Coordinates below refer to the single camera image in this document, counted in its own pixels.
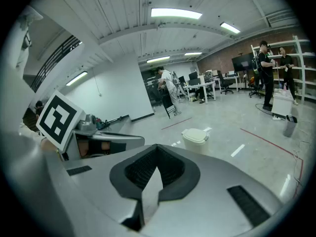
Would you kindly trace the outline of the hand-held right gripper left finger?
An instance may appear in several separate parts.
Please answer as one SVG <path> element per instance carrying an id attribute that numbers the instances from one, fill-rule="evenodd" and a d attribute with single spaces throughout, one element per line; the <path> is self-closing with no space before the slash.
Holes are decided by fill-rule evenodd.
<path id="1" fill-rule="evenodd" d="M 65 211 L 63 237 L 157 237 L 158 227 L 144 225 L 141 201 L 122 197 L 110 181 L 111 169 L 138 153 L 143 146 L 110 156 L 61 162 L 46 155 L 51 184 Z"/>

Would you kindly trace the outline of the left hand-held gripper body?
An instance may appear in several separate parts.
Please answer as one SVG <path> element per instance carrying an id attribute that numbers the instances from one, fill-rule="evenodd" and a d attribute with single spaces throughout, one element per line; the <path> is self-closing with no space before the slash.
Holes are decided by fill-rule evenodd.
<path id="1" fill-rule="evenodd" d="M 109 142 L 110 151 L 106 155 L 143 146 L 143 137 L 121 133 L 121 129 L 129 121 L 129 116 L 101 120 L 92 114 L 86 114 L 59 91 L 55 91 L 44 105 L 36 126 L 56 148 L 62 161 L 72 161 L 85 159 L 80 156 L 79 141 Z"/>

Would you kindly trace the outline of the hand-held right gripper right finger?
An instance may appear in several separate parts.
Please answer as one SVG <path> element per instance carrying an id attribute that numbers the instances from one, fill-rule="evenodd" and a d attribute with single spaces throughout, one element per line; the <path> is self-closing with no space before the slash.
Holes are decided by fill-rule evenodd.
<path id="1" fill-rule="evenodd" d="M 256 236 L 249 215 L 265 212 L 267 220 L 282 203 L 267 187 L 234 165 L 182 148 L 169 147 L 193 161 L 200 170 L 196 187 L 183 199 L 163 201 L 141 229 L 147 237 Z"/>

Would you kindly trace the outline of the person's left hand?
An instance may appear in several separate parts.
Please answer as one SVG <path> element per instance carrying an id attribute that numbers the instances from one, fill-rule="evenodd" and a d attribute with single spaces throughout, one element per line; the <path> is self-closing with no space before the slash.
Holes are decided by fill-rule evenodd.
<path id="1" fill-rule="evenodd" d="M 79 141 L 78 148 L 82 158 L 106 155 L 110 151 L 110 143 L 105 141 Z"/>

